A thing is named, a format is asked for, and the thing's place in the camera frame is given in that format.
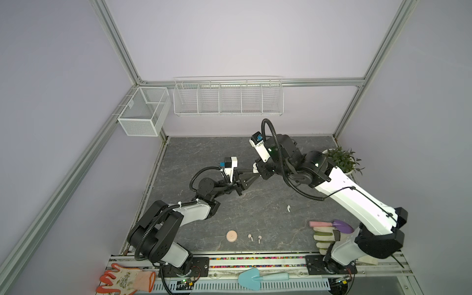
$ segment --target white mesh basket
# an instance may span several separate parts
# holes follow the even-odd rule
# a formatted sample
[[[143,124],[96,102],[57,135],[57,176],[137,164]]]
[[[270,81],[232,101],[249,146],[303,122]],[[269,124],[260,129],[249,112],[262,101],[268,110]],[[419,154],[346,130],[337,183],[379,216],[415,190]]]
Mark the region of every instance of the white mesh basket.
[[[118,121],[129,136],[159,136],[171,104],[166,87],[138,87]]]
[[[282,115],[282,81],[248,83],[178,83],[174,89],[178,116]]]

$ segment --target dark gray table surface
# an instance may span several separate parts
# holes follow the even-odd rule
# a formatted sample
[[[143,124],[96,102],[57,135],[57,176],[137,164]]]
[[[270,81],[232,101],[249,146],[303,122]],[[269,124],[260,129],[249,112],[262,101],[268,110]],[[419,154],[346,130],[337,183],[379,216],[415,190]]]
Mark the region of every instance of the dark gray table surface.
[[[302,153],[334,148],[330,136],[293,137]],[[251,169],[257,152],[249,137],[172,137],[159,167],[154,188],[147,203],[156,200],[167,203],[189,201],[194,192],[188,184],[201,168],[217,166],[224,157],[236,156],[238,167]],[[202,177],[221,179],[218,171],[206,171]],[[310,194],[323,196],[306,185],[300,188]],[[288,187],[282,177],[269,180],[259,177],[239,196],[236,192],[217,199],[221,205],[210,219],[198,220],[179,229],[175,242],[190,251],[312,251],[316,250],[313,229],[309,220],[344,220],[354,228],[359,221],[338,203],[328,198],[323,202],[302,197]],[[226,233],[235,230],[238,239],[230,243]],[[247,237],[252,234],[254,242]],[[260,244],[257,236],[262,236]]]

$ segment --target blue garden trowel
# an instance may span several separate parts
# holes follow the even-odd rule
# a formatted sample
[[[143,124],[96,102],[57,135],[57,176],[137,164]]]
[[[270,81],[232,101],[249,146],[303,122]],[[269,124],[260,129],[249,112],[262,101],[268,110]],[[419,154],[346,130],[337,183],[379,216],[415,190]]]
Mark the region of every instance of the blue garden trowel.
[[[261,277],[259,270],[253,267],[240,274],[237,281],[243,287],[259,291],[261,289],[261,281],[286,281],[288,279],[288,273],[286,272],[273,273]]]

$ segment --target white wall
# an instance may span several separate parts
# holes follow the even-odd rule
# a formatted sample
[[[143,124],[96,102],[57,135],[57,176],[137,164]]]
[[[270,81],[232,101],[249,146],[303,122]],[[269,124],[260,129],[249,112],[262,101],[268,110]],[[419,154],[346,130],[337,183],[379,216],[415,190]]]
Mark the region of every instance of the white wall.
[[[88,1],[2,1],[0,262],[129,87]],[[158,147],[118,127],[11,294],[92,292],[125,239]]]
[[[425,295],[470,294],[472,2],[420,1],[340,137],[362,186],[409,211],[403,252]]]
[[[362,77],[401,0],[109,0],[143,80]]]
[[[278,133],[333,134],[355,90],[355,86],[286,87],[282,116],[179,117],[172,109],[164,130],[171,136],[251,136],[260,131],[262,119],[269,118]]]

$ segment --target potted plant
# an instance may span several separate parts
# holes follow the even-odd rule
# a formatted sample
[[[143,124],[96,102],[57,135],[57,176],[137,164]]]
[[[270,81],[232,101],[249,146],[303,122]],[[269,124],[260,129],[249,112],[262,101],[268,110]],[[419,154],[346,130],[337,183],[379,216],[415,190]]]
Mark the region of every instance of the potted plant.
[[[361,159],[357,159],[353,156],[355,152],[353,152],[352,149],[343,151],[343,148],[339,146],[335,149],[325,150],[323,153],[330,157],[336,165],[341,168],[344,174],[351,175],[354,171],[359,171],[362,174],[361,170],[364,168],[357,167]]]

